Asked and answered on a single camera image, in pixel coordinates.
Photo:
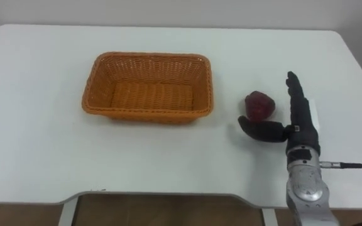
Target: white wall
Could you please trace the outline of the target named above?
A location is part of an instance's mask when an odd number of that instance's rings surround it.
[[[0,0],[5,23],[334,30],[362,66],[362,0]]]

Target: table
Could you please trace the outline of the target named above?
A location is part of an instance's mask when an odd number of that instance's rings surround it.
[[[113,122],[80,100],[105,51],[198,53],[210,59],[214,111],[187,126]],[[65,203],[84,193],[236,196],[286,207],[285,144],[239,128],[254,90],[289,123],[294,71],[317,104],[321,160],[362,163],[362,70],[333,31],[0,27],[0,202]],[[362,208],[362,170],[322,171],[332,208]]]

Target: table leg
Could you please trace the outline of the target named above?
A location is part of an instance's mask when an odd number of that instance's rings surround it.
[[[74,221],[75,210],[78,203],[78,197],[69,200],[63,204],[60,221],[58,226],[71,226]]]
[[[277,226],[276,213],[274,209],[262,209],[263,225]]]

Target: floor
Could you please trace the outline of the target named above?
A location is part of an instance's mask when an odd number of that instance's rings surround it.
[[[61,205],[1,205],[0,225],[56,226]],[[362,221],[361,210],[334,210],[342,226]],[[290,226],[288,210],[277,210],[279,226]],[[75,226],[260,226],[261,212],[226,196],[84,195]]]

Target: cable connector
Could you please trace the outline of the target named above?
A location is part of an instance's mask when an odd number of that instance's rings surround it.
[[[321,168],[324,168],[324,169],[341,169],[340,163],[337,163],[337,162],[321,161],[319,163],[319,165],[321,166]]]
[[[321,161],[319,166],[323,169],[362,169],[361,163],[338,163]]]

